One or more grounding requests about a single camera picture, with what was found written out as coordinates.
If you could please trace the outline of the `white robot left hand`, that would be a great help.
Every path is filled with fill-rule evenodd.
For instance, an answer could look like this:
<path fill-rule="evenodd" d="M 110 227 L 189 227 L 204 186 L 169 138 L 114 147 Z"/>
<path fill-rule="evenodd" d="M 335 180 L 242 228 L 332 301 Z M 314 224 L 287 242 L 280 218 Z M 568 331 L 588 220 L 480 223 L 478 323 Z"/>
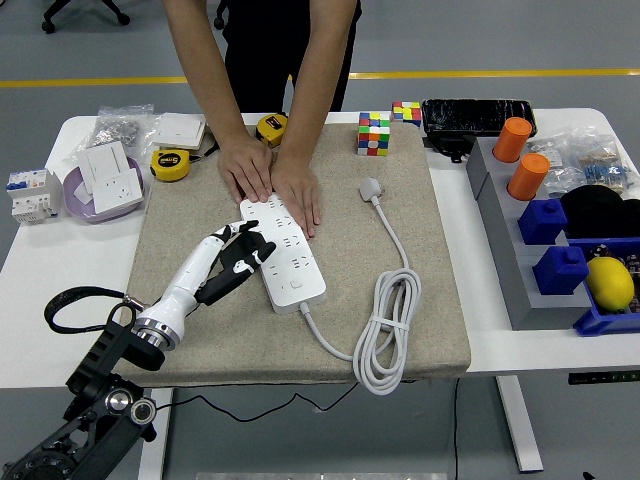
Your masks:
<path fill-rule="evenodd" d="M 161 351 L 184 337 L 185 319 L 212 305 L 253 275 L 276 249 L 255 230 L 257 220 L 237 221 L 205 237 L 191 252 L 162 297 L 135 320 L 133 332 Z"/>

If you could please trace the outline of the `person's right hand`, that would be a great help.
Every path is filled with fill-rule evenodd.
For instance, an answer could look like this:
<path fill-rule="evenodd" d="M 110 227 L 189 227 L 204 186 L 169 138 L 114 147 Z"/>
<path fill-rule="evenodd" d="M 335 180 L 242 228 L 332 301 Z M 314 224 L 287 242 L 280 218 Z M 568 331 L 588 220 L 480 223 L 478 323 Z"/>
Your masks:
<path fill-rule="evenodd" d="M 232 199 L 239 204 L 266 202 L 272 194 L 271 150 L 245 134 L 220 141 L 218 169 Z"/>

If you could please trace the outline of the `person's left hand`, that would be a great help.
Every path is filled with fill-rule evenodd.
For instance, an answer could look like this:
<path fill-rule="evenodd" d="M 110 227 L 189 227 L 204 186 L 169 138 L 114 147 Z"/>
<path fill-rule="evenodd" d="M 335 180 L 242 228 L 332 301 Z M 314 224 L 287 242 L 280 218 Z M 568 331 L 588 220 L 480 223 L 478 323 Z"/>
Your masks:
<path fill-rule="evenodd" d="M 310 160 L 280 154 L 271 168 L 272 186 L 307 239 L 320 224 L 319 184 Z"/>

